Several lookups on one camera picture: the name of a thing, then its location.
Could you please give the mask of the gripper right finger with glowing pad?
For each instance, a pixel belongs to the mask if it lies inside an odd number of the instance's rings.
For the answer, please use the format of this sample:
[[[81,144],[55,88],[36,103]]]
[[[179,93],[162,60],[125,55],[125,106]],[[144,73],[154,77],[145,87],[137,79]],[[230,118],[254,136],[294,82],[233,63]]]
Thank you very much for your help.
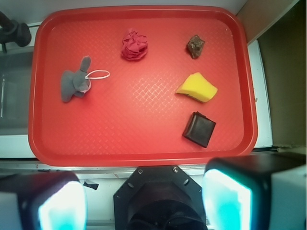
[[[202,200],[215,230],[304,230],[307,157],[257,153],[213,158],[205,167]]]

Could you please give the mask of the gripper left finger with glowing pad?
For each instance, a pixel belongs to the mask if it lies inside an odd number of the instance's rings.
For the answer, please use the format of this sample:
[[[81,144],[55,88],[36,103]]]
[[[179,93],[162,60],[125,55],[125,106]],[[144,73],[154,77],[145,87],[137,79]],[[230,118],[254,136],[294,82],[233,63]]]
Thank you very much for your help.
[[[74,173],[1,176],[2,230],[84,230],[86,221],[85,189]]]

